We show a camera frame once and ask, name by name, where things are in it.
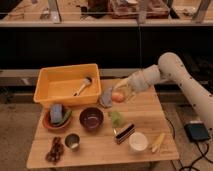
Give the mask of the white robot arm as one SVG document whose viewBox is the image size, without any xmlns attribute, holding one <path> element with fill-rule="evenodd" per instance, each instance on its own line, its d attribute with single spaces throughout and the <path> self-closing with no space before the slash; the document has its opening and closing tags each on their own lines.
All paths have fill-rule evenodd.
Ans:
<svg viewBox="0 0 213 171">
<path fill-rule="evenodd" d="M 114 89 L 129 87 L 132 92 L 139 93 L 166 81 L 173 81 L 179 86 L 207 129 L 213 131 L 213 94 L 189 74 L 175 53 L 162 54 L 157 65 L 132 73 L 119 81 Z"/>
</svg>

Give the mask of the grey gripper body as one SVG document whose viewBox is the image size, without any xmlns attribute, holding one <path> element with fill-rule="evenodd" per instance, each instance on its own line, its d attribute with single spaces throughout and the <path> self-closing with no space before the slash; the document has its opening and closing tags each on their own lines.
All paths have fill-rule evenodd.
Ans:
<svg viewBox="0 0 213 171">
<path fill-rule="evenodd" d="M 134 72 L 128 77 L 128 84 L 136 93 L 145 91 L 149 88 L 149 85 L 146 83 L 145 77 L 143 76 L 143 72 L 141 70 Z"/>
</svg>

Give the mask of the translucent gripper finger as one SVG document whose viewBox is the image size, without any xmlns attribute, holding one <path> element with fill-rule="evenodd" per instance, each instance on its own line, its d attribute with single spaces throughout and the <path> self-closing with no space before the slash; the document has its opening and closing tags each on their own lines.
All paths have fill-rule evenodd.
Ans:
<svg viewBox="0 0 213 171">
<path fill-rule="evenodd" d="M 136 97 L 136 93 L 134 91 L 129 91 L 125 95 L 125 102 L 129 102 Z"/>
<path fill-rule="evenodd" d="M 119 89 L 121 87 L 127 86 L 128 85 L 128 78 L 124 78 L 120 80 L 118 83 L 116 83 L 113 87 L 114 90 Z"/>
</svg>

